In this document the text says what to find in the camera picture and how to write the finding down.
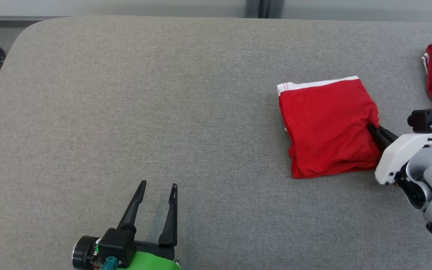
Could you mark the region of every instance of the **green robotic arm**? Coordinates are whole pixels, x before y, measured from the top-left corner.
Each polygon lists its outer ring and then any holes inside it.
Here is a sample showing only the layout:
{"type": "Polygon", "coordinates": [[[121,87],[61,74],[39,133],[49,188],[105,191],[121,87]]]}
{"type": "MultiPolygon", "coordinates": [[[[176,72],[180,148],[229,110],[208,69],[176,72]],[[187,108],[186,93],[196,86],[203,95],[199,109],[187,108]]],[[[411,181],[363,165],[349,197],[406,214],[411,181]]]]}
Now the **green robotic arm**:
{"type": "Polygon", "coordinates": [[[143,201],[146,181],[139,184],[116,229],[103,237],[83,236],[72,252],[72,265],[78,270],[180,270],[174,260],[178,244],[178,186],[173,184],[169,195],[169,211],[158,243],[135,241],[134,221],[143,201]]]}

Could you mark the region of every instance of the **gray fabric surface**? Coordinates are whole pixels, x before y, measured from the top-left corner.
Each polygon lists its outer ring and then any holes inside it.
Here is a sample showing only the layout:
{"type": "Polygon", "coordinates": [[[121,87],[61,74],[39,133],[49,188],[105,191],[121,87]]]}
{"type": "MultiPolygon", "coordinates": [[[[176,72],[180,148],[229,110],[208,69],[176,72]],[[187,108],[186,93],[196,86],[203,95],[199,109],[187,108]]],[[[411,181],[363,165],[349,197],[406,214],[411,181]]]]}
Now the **gray fabric surface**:
{"type": "Polygon", "coordinates": [[[432,269],[432,235],[372,171],[290,177],[276,84],[358,75],[381,123],[429,108],[432,24],[154,17],[39,22],[0,73],[0,269],[69,270],[141,180],[139,240],[179,186],[194,269],[432,269]]]}

